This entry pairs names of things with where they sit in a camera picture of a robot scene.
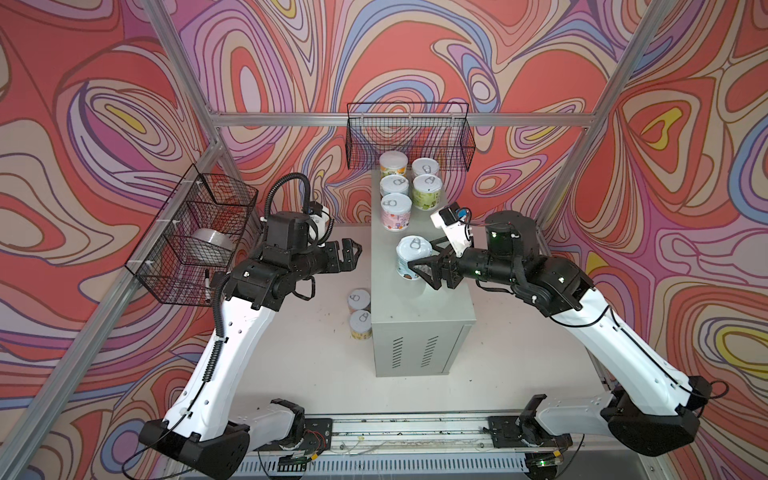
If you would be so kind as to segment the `pink label can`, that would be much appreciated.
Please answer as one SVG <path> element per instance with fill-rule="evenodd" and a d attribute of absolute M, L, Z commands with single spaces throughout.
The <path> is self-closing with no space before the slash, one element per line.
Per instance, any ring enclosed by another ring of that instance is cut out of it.
<path fill-rule="evenodd" d="M 440 165 L 433 158 L 421 157 L 412 162 L 411 171 L 413 177 L 421 175 L 437 175 L 440 171 Z"/>

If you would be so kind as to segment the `brown label can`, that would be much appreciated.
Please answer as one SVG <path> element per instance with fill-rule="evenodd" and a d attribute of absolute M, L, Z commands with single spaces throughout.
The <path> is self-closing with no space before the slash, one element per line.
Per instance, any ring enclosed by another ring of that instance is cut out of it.
<path fill-rule="evenodd" d="M 379 182 L 379 191 L 382 197 L 390 194 L 408 195 L 409 188 L 409 180 L 402 175 L 387 175 Z"/>

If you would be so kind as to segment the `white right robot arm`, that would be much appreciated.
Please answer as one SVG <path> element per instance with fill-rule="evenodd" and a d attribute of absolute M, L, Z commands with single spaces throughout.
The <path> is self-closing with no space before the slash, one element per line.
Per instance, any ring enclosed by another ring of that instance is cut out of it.
<path fill-rule="evenodd" d="M 484 248 L 475 247 L 470 213 L 458 204 L 430 220 L 443 233 L 431 243 L 436 253 L 408 264 L 428 285 L 453 289 L 471 279 L 484 291 L 515 296 L 570 332 L 618 383 L 592 398 L 533 396 L 515 423 L 521 440 L 539 445 L 569 434 L 612 436 L 648 457 L 695 440 L 711 382 L 664 360 L 578 265 L 544 255 L 533 219 L 511 210 L 490 215 Z"/>

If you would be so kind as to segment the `green label can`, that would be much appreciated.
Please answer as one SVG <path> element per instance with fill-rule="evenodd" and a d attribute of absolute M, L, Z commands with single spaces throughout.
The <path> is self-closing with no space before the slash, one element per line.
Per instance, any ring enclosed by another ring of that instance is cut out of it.
<path fill-rule="evenodd" d="M 404 176 L 407 167 L 408 157 L 400 151 L 385 151 L 379 157 L 379 170 L 382 178 L 390 175 Z"/>

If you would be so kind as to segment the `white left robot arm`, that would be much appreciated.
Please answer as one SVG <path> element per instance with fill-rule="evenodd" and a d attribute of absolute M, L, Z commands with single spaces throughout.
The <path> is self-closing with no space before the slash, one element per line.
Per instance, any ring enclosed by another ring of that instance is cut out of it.
<path fill-rule="evenodd" d="M 351 272 L 361 254 L 361 245 L 350 238 L 296 251 L 260 246 L 223 275 L 213 294 L 213 335 L 182 394 L 163 418 L 144 424 L 140 443 L 212 479 L 230 478 L 249 452 L 263 446 L 303 445 L 303 407 L 274 399 L 233 421 L 235 390 L 297 284 L 318 274 Z"/>

